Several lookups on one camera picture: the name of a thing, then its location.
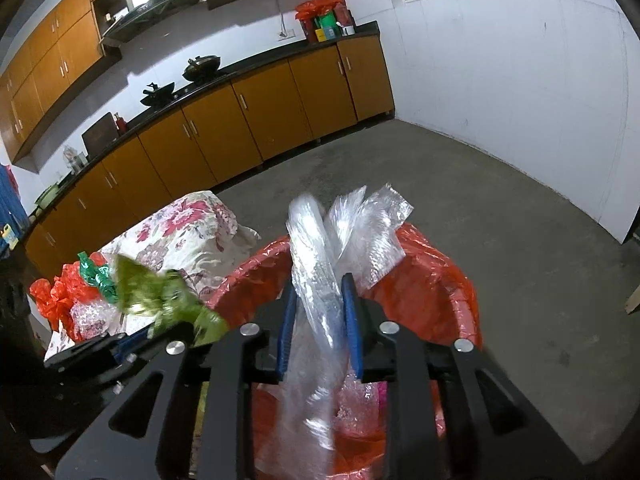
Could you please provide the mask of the black wok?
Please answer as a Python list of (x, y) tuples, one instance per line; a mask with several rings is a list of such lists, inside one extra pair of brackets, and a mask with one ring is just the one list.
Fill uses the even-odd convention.
[(221, 58), (217, 55), (196, 56), (189, 58), (182, 76), (191, 82), (212, 78), (218, 72)]
[(174, 89), (175, 84), (173, 82), (161, 87), (152, 82), (147, 89), (143, 90), (143, 98), (140, 103), (149, 108), (163, 107), (174, 98)]

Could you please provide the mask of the clear bubble wrap sheet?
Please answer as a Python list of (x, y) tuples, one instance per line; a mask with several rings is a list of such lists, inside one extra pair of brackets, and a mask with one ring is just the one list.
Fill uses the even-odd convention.
[(70, 309), (74, 328), (73, 336), (77, 341), (85, 341), (105, 333), (117, 333), (122, 314), (114, 304), (99, 299), (90, 304), (76, 302)]

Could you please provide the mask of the range hood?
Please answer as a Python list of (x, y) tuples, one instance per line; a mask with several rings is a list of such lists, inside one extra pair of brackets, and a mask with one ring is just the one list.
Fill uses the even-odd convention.
[(147, 29), (157, 25), (171, 15), (189, 6), (194, 6), (202, 0), (149, 0), (141, 6), (117, 20), (103, 34), (102, 44), (117, 47), (126, 44)]

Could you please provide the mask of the floral tablecloth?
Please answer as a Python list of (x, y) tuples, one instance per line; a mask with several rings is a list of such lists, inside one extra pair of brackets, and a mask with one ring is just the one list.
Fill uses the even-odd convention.
[[(117, 255), (155, 272), (177, 270), (198, 299), (208, 301), (259, 241), (259, 234), (239, 224), (214, 193), (201, 191), (174, 200), (96, 252), (104, 255), (111, 272), (115, 271)], [(151, 324), (152, 318), (147, 316), (122, 314), (116, 334), (131, 335)], [(50, 359), (74, 344), (65, 330), (52, 330), (44, 357)]]

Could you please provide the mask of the large red plastic bag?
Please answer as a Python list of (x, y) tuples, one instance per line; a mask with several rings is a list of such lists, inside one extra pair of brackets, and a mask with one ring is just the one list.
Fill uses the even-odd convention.
[(54, 332), (65, 330), (73, 342), (83, 342), (80, 328), (73, 318), (76, 304), (92, 304), (103, 297), (97, 287), (90, 286), (80, 275), (80, 262), (65, 263), (59, 276), (50, 282), (38, 278), (29, 286), (29, 295), (35, 300), (38, 312), (47, 320)]

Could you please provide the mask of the clear plastic bag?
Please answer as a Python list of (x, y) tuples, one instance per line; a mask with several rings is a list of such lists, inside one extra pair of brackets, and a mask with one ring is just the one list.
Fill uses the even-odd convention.
[(288, 370), (277, 392), (276, 424), (257, 459), (277, 479), (325, 479), (338, 436), (378, 429), (378, 389), (358, 382), (348, 357), (341, 280), (357, 292), (378, 284), (405, 252), (396, 232), (412, 206), (390, 185), (338, 196), (324, 210), (310, 194), (288, 207), (293, 286), (298, 296)]

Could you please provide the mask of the red bottle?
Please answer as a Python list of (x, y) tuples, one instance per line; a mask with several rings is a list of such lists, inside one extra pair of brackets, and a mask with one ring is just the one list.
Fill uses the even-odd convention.
[(127, 124), (125, 122), (125, 119), (122, 118), (122, 116), (120, 116), (118, 113), (116, 113), (114, 117), (115, 117), (115, 124), (118, 132), (125, 133), (127, 131)]

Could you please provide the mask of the red bag of items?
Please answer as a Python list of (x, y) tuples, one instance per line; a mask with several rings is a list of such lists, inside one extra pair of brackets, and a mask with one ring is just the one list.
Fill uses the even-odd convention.
[(295, 8), (295, 18), (311, 44), (345, 37), (343, 28), (356, 25), (346, 0), (308, 0)]

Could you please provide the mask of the olive green plastic bag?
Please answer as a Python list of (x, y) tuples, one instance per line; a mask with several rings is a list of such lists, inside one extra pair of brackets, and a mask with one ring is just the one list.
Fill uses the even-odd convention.
[(189, 323), (194, 344), (212, 344), (230, 330), (227, 321), (198, 299), (177, 270), (156, 273), (124, 255), (115, 257), (117, 307), (126, 315), (152, 318), (149, 338)]

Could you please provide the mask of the upper wooden cabinets left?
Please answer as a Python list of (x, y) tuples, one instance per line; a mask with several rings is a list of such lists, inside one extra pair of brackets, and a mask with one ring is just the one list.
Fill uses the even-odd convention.
[(11, 162), (28, 155), (70, 101), (122, 56), (101, 44), (94, 5), (61, 0), (1, 72), (1, 141)]

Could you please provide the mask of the dark green plastic bag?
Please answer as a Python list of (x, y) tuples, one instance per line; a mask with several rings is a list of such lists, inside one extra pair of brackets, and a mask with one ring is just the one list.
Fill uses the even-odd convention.
[(79, 275), (88, 286), (96, 288), (102, 298), (110, 304), (117, 304), (117, 289), (111, 277), (110, 267), (100, 252), (87, 255), (78, 254)]

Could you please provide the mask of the yellow container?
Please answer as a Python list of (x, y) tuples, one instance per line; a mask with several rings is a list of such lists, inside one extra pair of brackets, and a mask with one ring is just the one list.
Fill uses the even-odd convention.
[(4, 226), (2, 226), (1, 236), (2, 236), (2, 240), (4, 240), (8, 245), (9, 250), (14, 250), (18, 243), (18, 237), (13, 231), (12, 226), (9, 225), (9, 223), (6, 223)]

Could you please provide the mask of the red lined trash basket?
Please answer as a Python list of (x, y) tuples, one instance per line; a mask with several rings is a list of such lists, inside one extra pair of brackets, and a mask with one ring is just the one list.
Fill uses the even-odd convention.
[[(466, 338), (481, 346), (480, 308), (472, 282), (411, 223), (396, 232), (405, 257), (364, 298), (420, 338), (449, 346)], [(237, 328), (280, 295), (290, 277), (288, 238), (280, 237), (242, 261), (206, 304)], [(338, 397), (332, 478), (381, 477), (385, 451), (386, 385), (347, 379)]]

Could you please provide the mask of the dark cutting board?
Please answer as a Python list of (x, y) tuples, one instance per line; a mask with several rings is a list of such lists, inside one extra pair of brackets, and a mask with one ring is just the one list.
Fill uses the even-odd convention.
[(99, 157), (119, 137), (112, 113), (106, 113), (82, 134), (88, 159)]

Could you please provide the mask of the black wok right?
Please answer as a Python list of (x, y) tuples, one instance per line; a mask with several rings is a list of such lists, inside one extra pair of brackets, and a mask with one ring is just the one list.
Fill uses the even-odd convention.
[(217, 55), (196, 56), (189, 58), (182, 76), (191, 82), (212, 78), (218, 72), (221, 58)]

